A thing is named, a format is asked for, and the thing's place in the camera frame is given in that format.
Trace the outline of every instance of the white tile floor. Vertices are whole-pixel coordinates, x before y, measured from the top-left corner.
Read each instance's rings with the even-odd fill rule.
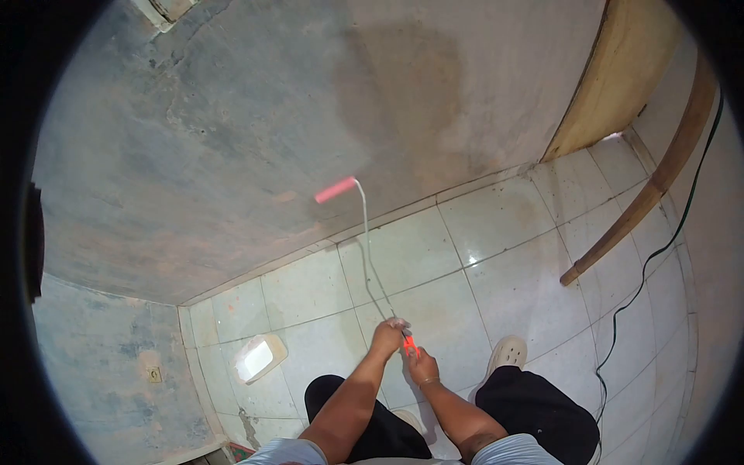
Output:
[[[589,411],[600,408],[594,370],[612,344],[612,310],[638,288],[641,258],[670,239],[664,212],[655,208],[578,281],[563,287],[558,279],[646,177],[618,138],[497,184],[474,183],[480,188],[473,192],[442,194],[446,200],[372,230],[385,291],[397,315],[411,322],[417,343],[437,357],[445,385],[472,401],[493,345],[516,334],[529,347],[526,369]],[[364,356],[380,312],[389,309],[370,272],[369,291],[365,285],[363,239],[344,240],[181,309],[185,344],[196,347],[232,440],[250,446],[298,434],[307,424],[308,383],[327,373],[347,376]],[[661,463],[672,440],[690,344],[681,270],[676,251],[654,260],[647,286],[617,317],[618,341],[602,369],[603,464]],[[245,386],[232,376],[232,356],[259,333],[278,334],[289,357]],[[434,456],[459,458],[403,371],[394,356],[378,399],[422,420]],[[245,433],[239,408],[255,433]]]

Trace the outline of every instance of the concrete wall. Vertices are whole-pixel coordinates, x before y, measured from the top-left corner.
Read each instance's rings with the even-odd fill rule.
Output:
[[[696,45],[687,35],[666,75],[633,123],[658,162],[669,146],[690,94]],[[670,189],[682,214],[695,169],[711,130],[718,100],[696,150]],[[744,149],[733,115],[726,106],[702,166],[693,204],[683,228],[693,267],[697,297],[697,363],[689,409],[672,452],[680,463],[715,411],[734,365],[744,332]]]
[[[603,0],[117,0],[43,121],[46,271],[179,304],[371,216],[537,161]]]
[[[99,463],[154,464],[215,441],[175,307],[45,275],[33,316],[51,384]],[[150,366],[162,382],[147,381]]]

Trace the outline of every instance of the electrical outlet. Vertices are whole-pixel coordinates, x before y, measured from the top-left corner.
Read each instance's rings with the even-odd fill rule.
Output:
[[[147,369],[147,380],[150,382],[162,382],[160,377],[160,367],[149,367]]]

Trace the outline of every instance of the bamboo pole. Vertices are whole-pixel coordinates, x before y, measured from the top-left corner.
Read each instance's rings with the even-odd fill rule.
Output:
[[[560,277],[560,283],[567,286],[594,265],[607,252],[612,250],[628,233],[641,222],[651,209],[669,190],[684,164],[697,145],[702,130],[708,122],[713,99],[716,96],[716,76],[701,51],[698,51],[695,78],[687,99],[682,119],[677,126],[664,158],[658,164],[648,182],[635,197],[635,200],[620,215],[615,224],[594,244],[583,257]]]

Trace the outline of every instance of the hand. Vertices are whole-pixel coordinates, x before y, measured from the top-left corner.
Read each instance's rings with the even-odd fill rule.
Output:
[[[402,318],[388,318],[378,324],[372,336],[369,354],[379,356],[387,362],[402,343],[402,331],[409,326]]]
[[[427,379],[439,380],[439,367],[437,366],[437,360],[430,356],[426,350],[419,346],[420,356],[416,357],[416,351],[411,349],[411,353],[407,353],[408,371],[411,372],[411,379],[416,383],[416,386],[421,386],[422,382]]]

